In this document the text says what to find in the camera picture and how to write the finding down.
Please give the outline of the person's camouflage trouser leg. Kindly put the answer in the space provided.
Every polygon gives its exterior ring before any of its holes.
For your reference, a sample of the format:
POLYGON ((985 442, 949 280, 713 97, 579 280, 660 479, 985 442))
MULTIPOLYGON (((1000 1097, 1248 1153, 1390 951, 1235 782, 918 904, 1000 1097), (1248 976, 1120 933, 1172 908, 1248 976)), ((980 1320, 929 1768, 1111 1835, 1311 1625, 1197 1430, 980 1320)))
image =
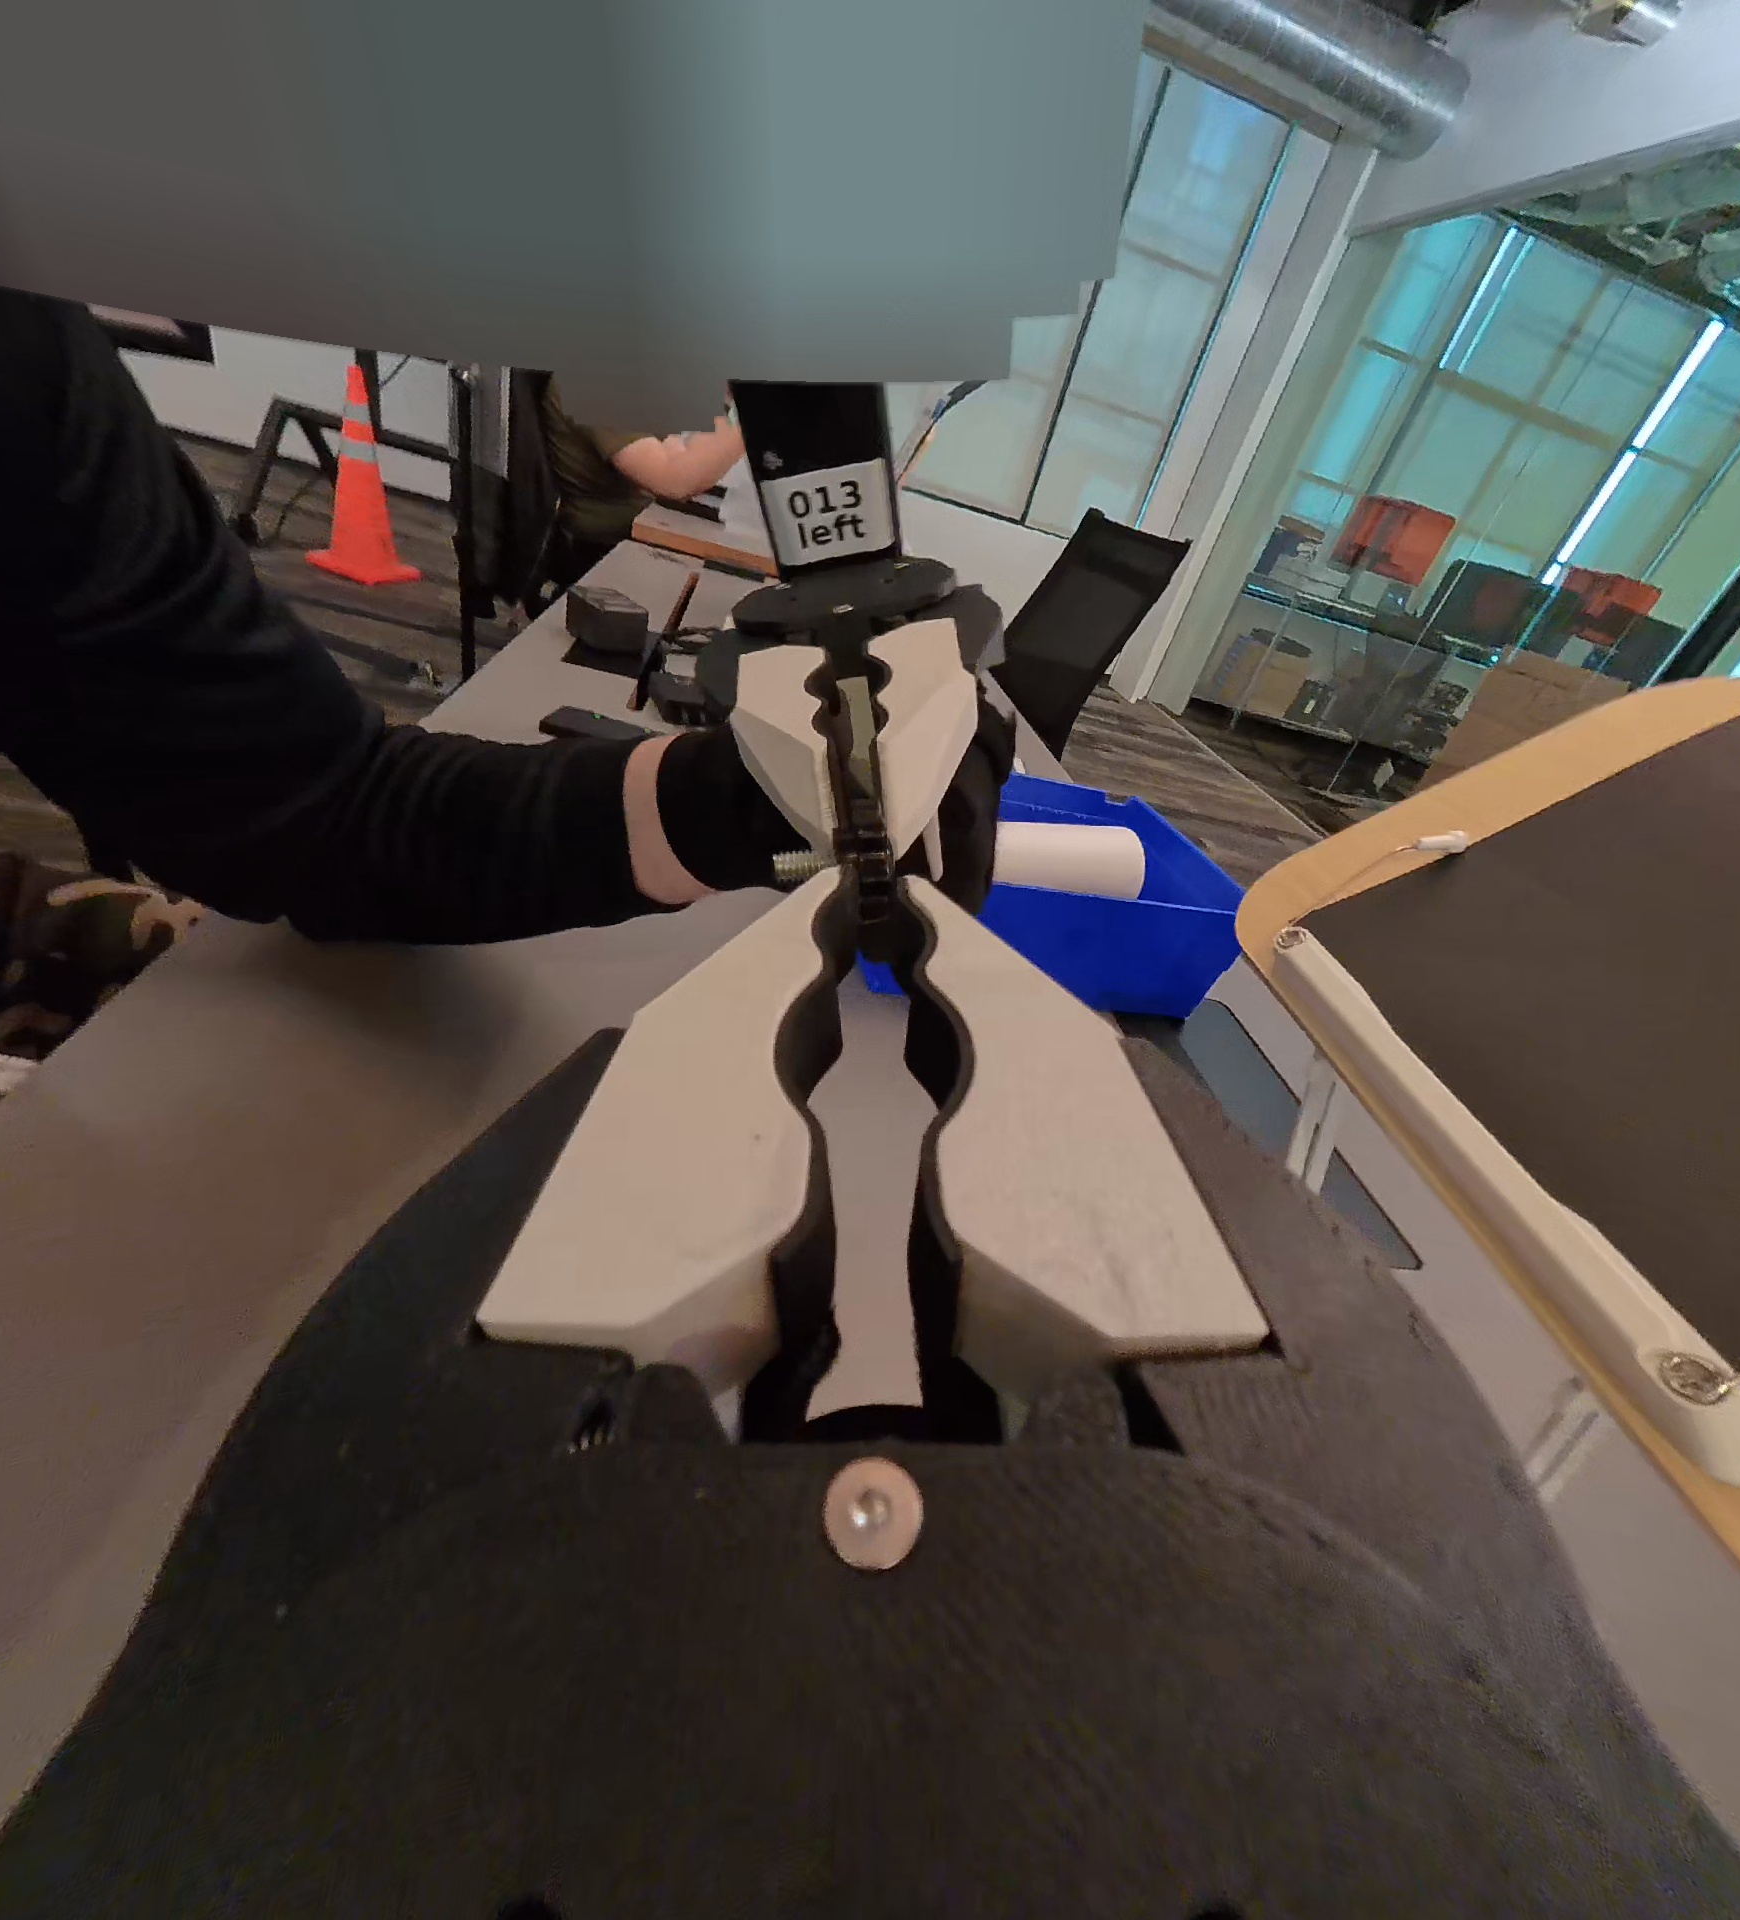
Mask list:
POLYGON ((0 849, 0 1097, 200 923, 191 900, 0 849))

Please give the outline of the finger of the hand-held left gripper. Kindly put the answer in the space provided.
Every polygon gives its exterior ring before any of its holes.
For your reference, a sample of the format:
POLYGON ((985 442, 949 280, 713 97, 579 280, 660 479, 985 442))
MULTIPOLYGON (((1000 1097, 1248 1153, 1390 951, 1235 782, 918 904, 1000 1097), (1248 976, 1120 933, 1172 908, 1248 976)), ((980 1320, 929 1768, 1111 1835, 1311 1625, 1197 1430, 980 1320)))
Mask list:
POLYGON ((904 619, 873 670, 873 815, 892 862, 929 882, 985 882, 985 689, 954 619, 904 619))
POLYGON ((842 862, 849 798, 838 749, 838 673, 819 647, 741 652, 734 743, 745 780, 817 862, 842 862))

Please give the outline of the person's left hand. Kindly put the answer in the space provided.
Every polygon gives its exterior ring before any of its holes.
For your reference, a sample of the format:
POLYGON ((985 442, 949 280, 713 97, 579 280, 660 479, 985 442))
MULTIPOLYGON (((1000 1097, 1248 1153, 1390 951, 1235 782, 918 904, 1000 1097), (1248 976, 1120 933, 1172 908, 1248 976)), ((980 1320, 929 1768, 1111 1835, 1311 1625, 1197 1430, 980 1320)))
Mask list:
MULTIPOLYGON (((1011 780, 1011 710, 980 689, 980 733, 930 805, 930 849, 911 846, 904 871, 929 871, 966 908, 994 900, 1000 782, 1011 780)), ((623 773, 629 871, 655 904, 696 904, 713 886, 773 886, 780 849, 809 849, 796 821, 753 782, 734 727, 655 733, 623 773)))

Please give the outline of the black star knob screw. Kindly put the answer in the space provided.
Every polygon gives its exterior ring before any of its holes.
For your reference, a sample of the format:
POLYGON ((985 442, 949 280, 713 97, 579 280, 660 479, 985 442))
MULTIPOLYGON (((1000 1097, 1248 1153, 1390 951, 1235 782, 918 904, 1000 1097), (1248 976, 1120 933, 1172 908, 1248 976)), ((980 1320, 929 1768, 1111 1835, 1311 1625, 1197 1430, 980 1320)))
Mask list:
POLYGON ((873 815, 849 815, 827 833, 827 849, 817 849, 817 846, 773 849, 780 886, 796 886, 827 864, 849 882, 860 965, 897 965, 897 846, 892 846, 892 833, 873 815))

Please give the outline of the cardboard box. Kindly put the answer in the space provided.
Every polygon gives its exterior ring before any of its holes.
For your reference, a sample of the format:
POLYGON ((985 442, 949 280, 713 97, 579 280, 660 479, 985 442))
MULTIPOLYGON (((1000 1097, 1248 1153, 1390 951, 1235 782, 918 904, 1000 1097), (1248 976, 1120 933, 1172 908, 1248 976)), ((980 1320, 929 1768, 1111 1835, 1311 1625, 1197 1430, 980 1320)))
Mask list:
POLYGON ((1589 673, 1589 670, 1570 670, 1548 652, 1511 652, 1480 673, 1461 727, 1431 758, 1425 782, 1461 780, 1461 773, 1471 773, 1533 733, 1554 733, 1562 722, 1600 710, 1613 695, 1626 695, 1620 673, 1589 673))

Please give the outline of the person's left forearm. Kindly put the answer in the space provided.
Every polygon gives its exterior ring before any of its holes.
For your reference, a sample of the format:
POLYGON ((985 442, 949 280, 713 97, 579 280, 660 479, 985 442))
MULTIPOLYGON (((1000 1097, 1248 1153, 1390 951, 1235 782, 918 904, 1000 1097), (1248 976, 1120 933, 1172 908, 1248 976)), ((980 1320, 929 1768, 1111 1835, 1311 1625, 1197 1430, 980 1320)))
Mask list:
POLYGON ((143 871, 313 943, 616 923, 713 886, 696 749, 384 727, 104 326, 0 292, 0 758, 143 871))

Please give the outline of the dark divider panel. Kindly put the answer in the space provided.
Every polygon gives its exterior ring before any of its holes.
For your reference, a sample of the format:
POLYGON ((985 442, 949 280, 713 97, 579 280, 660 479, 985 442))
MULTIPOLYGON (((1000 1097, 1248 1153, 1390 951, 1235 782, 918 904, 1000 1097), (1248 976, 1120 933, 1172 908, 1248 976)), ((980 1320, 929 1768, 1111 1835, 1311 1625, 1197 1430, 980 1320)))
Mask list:
MULTIPOLYGON (((1613 695, 1291 849, 1235 904, 1248 974, 1269 976, 1271 933, 1337 871, 1431 833, 1471 846, 1401 862, 1311 908, 1311 933, 1740 1386, 1740 683, 1613 695)), ((1655 1443, 1584 1357, 1570 1382, 1740 1561, 1740 1486, 1655 1443)))

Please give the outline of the orange traffic cone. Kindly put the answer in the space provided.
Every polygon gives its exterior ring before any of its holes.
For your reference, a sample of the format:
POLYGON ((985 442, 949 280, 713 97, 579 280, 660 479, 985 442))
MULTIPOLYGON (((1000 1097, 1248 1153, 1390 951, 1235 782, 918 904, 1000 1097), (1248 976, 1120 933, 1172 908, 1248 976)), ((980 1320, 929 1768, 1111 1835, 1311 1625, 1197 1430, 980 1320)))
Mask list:
POLYGON ((348 587, 411 587, 422 578, 411 560, 403 560, 403 543, 391 543, 361 362, 348 362, 331 534, 301 560, 326 578, 348 578, 348 587))

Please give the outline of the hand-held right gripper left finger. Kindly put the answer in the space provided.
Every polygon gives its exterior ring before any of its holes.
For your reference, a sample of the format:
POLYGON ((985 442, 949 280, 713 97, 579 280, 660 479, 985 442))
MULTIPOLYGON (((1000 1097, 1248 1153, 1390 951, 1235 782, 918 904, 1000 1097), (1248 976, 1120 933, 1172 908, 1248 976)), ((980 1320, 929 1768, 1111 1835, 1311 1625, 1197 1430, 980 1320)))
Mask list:
POLYGON ((809 871, 636 1008, 473 1307, 491 1342, 680 1364, 704 1390, 741 1390, 780 1357, 773 1249, 817 1153, 780 1035, 827 982, 827 904, 838 871, 809 871))

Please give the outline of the white frame bar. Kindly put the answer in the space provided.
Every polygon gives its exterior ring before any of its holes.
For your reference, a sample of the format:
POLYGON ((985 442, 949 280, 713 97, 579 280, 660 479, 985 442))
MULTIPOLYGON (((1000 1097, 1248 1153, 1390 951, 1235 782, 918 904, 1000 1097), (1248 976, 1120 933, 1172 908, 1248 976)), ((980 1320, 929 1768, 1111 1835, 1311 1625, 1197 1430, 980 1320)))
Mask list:
POLYGON ((1271 933, 1269 982, 1425 1177, 1480 1228, 1533 1311, 1548 1311, 1554 1342, 1584 1357, 1655 1443, 1740 1486, 1740 1386, 1727 1386, 1727 1357, 1691 1311, 1672 1311, 1626 1249, 1486 1134, 1311 923, 1271 933))

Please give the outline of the blue plastic bin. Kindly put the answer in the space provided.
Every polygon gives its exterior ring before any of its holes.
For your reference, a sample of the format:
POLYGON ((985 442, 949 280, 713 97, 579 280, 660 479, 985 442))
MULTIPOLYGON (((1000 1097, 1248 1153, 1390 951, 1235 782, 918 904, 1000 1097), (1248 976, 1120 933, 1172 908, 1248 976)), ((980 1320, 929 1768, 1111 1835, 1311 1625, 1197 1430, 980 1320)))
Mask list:
POLYGON ((1071 999, 1100 1017, 1189 1017, 1235 965, 1244 886, 1159 805, 1011 773, 1000 821, 1120 821, 1148 846, 1142 900, 994 886, 980 908, 994 943, 1071 999))

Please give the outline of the spiral metal duct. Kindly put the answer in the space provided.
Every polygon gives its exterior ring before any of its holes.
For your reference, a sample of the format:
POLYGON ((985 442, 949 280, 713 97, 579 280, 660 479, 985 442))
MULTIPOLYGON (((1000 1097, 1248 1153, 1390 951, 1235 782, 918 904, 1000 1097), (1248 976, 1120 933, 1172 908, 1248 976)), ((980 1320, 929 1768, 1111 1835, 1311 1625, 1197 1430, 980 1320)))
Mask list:
POLYGON ((1465 112, 1465 58, 1371 0, 1148 0, 1142 45, 1311 136, 1431 155, 1465 112))

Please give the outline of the white paper roll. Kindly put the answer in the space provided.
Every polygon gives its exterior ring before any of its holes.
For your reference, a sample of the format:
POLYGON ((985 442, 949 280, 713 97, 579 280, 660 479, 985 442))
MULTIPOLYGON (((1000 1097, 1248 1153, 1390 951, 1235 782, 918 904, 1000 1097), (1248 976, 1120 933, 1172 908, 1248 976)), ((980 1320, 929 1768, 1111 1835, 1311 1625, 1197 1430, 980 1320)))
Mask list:
POLYGON ((994 886, 1142 900, 1148 846, 1120 821, 1000 821, 994 886))

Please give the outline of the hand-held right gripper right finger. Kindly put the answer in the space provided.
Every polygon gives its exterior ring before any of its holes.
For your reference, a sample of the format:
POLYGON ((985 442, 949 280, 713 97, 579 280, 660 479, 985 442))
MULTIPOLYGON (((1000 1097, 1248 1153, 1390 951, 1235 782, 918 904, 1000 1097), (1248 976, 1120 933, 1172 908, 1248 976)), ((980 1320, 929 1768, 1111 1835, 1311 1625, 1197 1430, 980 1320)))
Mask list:
POLYGON ((892 904, 904 1070, 930 1097, 911 1204, 918 1368, 1248 1357, 1248 1299, 1123 1035, 930 882, 892 904))

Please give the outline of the wooden stick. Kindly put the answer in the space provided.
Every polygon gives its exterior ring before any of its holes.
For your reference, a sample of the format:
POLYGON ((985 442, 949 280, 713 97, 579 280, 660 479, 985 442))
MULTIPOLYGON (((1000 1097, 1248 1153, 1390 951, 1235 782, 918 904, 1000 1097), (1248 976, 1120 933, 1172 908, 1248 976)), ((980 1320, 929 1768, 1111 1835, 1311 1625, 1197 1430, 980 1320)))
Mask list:
POLYGON ((629 710, 642 710, 642 705, 655 705, 655 683, 660 683, 660 670, 670 670, 670 652, 674 652, 674 638, 680 638, 680 615, 692 615, 696 587, 704 587, 704 571, 692 571, 692 578, 680 578, 680 595, 674 595, 670 619, 642 638, 629 710))

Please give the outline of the black office chair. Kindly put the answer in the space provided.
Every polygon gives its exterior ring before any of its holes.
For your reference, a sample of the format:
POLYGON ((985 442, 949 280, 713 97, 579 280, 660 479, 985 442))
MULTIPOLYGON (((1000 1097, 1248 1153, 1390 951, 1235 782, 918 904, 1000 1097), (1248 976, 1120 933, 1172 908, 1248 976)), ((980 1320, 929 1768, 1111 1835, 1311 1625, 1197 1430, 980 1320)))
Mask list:
POLYGON ((1033 578, 1019 615, 1000 629, 994 683, 1004 689, 1011 722, 1068 758, 1068 733, 1088 689, 1111 673, 1123 638, 1172 595, 1189 543, 1142 534, 1123 519, 1083 514, 1057 560, 1033 578))

